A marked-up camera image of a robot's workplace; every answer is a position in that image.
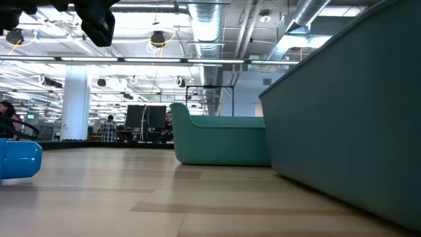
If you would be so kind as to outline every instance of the man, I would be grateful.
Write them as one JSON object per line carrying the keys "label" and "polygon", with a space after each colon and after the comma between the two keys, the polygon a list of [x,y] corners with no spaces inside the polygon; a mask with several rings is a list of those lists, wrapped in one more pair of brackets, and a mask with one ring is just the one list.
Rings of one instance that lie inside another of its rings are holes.
{"label": "man", "polygon": [[112,115],[108,116],[108,120],[105,121],[100,128],[103,142],[114,142],[116,137],[117,124],[114,122]]}
{"label": "man", "polygon": [[172,134],[172,115],[171,112],[165,114],[165,127],[161,131],[161,142],[166,143],[167,141],[172,141],[174,135]]}

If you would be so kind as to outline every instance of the floor plank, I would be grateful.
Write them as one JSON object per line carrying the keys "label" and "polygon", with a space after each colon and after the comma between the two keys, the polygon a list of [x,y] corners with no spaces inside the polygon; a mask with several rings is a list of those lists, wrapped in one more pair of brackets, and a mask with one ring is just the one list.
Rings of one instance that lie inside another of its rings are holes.
{"label": "floor plank", "polygon": [[181,165],[174,151],[45,151],[0,186],[0,236],[414,236],[271,168]]}

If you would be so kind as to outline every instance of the pillar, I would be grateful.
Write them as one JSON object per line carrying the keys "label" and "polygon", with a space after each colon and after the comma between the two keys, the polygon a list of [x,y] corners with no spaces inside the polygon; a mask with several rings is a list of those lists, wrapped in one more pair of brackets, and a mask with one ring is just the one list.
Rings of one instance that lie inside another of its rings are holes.
{"label": "pillar", "polygon": [[64,83],[60,139],[87,139],[91,77],[88,66],[68,65]]}

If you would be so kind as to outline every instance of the blue object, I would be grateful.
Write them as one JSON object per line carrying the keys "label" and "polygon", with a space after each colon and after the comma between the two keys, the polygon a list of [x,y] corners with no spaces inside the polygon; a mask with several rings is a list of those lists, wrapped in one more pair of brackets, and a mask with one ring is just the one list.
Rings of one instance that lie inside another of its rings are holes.
{"label": "blue object", "polygon": [[36,142],[14,142],[0,138],[0,182],[8,178],[30,178],[41,168],[42,148]]}

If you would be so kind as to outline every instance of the plaid shirt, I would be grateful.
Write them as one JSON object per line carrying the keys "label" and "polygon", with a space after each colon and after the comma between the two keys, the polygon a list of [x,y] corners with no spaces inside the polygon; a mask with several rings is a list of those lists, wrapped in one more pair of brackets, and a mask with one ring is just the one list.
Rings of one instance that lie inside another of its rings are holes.
{"label": "plaid shirt", "polygon": [[103,135],[103,142],[114,142],[116,137],[117,124],[113,121],[105,121],[101,125],[101,133]]}

